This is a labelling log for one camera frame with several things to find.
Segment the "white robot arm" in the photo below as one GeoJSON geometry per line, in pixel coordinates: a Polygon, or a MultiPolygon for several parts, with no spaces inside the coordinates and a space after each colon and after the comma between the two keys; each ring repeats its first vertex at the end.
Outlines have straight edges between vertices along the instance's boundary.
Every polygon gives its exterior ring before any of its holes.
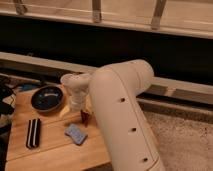
{"type": "Polygon", "coordinates": [[[136,100],[153,78],[151,65],[141,59],[106,65],[93,74],[61,77],[71,111],[83,109],[85,97],[90,97],[114,171],[166,171],[136,100]]]}

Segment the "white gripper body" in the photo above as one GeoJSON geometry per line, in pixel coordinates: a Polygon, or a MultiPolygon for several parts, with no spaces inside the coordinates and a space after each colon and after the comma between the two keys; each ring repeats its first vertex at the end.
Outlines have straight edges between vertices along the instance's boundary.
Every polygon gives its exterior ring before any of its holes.
{"type": "Polygon", "coordinates": [[[72,112],[79,112],[86,109],[86,97],[88,91],[75,90],[71,92],[69,97],[69,106],[72,112]]]}

